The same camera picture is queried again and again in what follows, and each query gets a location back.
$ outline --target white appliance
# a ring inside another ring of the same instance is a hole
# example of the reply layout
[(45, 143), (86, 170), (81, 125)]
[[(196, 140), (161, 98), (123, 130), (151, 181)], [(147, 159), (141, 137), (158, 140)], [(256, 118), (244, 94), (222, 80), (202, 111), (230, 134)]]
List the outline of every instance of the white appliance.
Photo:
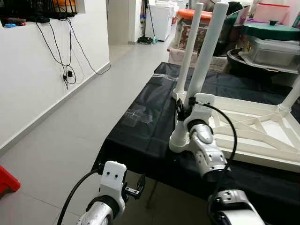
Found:
[[(165, 41), (171, 32), (174, 6), (150, 5), (150, 10), (152, 14), (155, 37), (159, 41)], [(153, 38), (154, 34), (153, 34), (153, 29), (151, 24), (150, 10), (148, 9), (148, 13), (147, 13), (145, 36), (149, 38)]]

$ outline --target red plastic stool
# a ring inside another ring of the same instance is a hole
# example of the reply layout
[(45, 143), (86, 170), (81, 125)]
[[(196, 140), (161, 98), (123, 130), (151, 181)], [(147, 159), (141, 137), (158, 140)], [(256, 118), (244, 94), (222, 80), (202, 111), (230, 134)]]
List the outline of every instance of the red plastic stool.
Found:
[(0, 165), (0, 194), (2, 194), (6, 188), (16, 192), (20, 186), (20, 182)]

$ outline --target table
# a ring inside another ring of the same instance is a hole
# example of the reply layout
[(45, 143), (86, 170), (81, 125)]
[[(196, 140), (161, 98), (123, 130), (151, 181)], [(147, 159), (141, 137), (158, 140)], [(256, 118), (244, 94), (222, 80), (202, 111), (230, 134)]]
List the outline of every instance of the table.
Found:
[[(131, 105), (145, 106), (144, 113), (152, 116), (152, 122), (129, 127), (120, 119), (101, 147), (93, 168), (107, 160), (118, 161), (135, 173), (146, 173), (147, 177), (207, 199), (211, 189), (203, 185), (192, 153), (176, 154), (168, 149), (174, 129), (172, 91), (179, 70), (180, 66), (169, 63), (158, 66)], [(190, 68), (186, 87), (192, 73)], [(217, 72), (209, 72), (203, 86), (204, 93), (271, 105), (281, 103), (290, 90)], [(299, 103), (293, 105), (292, 114), (300, 121)], [(299, 173), (234, 161), (232, 174), (264, 220), (273, 225), (299, 220)]]

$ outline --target green lid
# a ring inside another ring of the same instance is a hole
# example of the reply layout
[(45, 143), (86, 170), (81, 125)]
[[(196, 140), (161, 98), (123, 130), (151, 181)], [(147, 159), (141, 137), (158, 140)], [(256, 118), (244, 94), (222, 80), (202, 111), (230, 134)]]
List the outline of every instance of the green lid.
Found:
[(281, 41), (300, 40), (300, 30), (284, 25), (270, 25), (266, 23), (246, 23), (242, 32), (246, 35), (260, 39), (273, 39)]

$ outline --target baseboard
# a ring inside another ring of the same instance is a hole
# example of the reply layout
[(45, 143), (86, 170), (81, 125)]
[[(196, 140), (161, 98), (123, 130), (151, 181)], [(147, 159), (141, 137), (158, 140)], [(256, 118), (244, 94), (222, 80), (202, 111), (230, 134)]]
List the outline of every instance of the baseboard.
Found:
[[(111, 66), (110, 62), (106, 63), (102, 68), (100, 68), (97, 73), (103, 73), (109, 69)], [(73, 89), (70, 93), (62, 97), (55, 104), (46, 109), (43, 113), (37, 116), (30, 124), (21, 129), (18, 133), (12, 136), (8, 141), (6, 141), (2, 146), (0, 146), (0, 157), (4, 155), (10, 148), (17, 144), (21, 139), (23, 139), (30, 131), (32, 131), (36, 126), (41, 124), (45, 119), (47, 119), (53, 112), (55, 112), (60, 106), (67, 102), (74, 94), (84, 88), (89, 82), (96, 78), (97, 74), (93, 74), (78, 87)]]
[(129, 45), (136, 45), (137, 41), (128, 41)]

